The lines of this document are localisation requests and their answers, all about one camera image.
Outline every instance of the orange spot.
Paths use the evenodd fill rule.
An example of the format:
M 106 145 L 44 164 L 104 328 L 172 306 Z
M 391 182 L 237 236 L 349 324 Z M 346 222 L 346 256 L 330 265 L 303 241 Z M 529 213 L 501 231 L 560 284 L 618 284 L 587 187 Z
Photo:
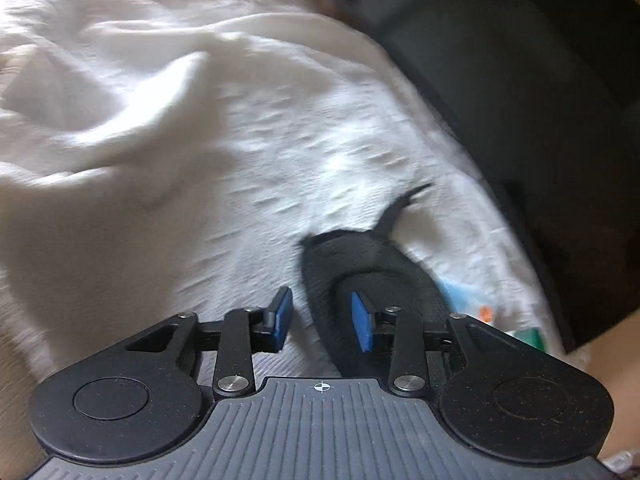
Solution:
M 485 323 L 491 323 L 494 320 L 494 310 L 490 306 L 481 306 L 479 315 L 480 321 L 484 321 Z

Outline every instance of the textured white fabric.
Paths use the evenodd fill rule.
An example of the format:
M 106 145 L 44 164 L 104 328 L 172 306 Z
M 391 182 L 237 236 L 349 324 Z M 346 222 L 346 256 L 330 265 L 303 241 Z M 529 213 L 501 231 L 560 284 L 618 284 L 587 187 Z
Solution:
M 175 312 L 292 286 L 265 373 L 330 376 L 298 241 L 435 186 L 396 240 L 561 353 L 536 277 L 458 149 L 366 37 L 309 0 L 0 0 L 0 477 L 55 370 Z M 210 375 L 207 363 L 203 375 Z

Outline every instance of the screw head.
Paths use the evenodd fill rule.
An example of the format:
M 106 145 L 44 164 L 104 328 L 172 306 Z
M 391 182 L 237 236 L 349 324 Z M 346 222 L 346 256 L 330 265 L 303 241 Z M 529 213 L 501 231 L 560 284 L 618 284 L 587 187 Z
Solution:
M 224 392 L 240 392 L 249 385 L 249 381 L 240 375 L 228 375 L 218 381 L 218 387 Z
M 401 375 L 394 381 L 394 386 L 404 392 L 415 392 L 424 388 L 424 379 L 417 375 Z

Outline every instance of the circular cap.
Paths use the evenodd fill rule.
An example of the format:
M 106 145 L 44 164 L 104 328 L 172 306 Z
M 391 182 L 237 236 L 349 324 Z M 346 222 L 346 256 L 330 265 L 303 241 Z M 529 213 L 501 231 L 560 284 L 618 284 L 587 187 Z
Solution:
M 404 392 L 415 392 L 424 388 L 424 379 L 417 375 L 401 375 L 394 381 L 394 386 Z
M 249 385 L 249 381 L 239 375 L 228 375 L 218 381 L 218 387 L 226 392 L 239 392 Z
M 144 408 L 149 400 L 145 385 L 121 377 L 85 384 L 74 397 L 79 413 L 97 420 L 119 420 Z
M 569 399 L 557 384 L 538 377 L 519 377 L 500 384 L 494 401 L 509 415 L 544 420 L 564 412 Z

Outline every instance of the dark gray panel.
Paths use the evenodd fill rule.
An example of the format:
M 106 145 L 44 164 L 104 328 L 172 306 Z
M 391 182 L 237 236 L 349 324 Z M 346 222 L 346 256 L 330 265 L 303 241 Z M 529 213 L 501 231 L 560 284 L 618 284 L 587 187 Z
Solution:
M 316 389 L 319 383 L 328 387 Z M 372 379 L 271 378 L 251 397 L 219 402 L 191 440 L 164 456 L 111 468 L 53 458 L 31 478 L 604 480 L 614 476 L 592 458 L 555 468 L 491 460 L 454 441 L 427 404 L 392 396 Z

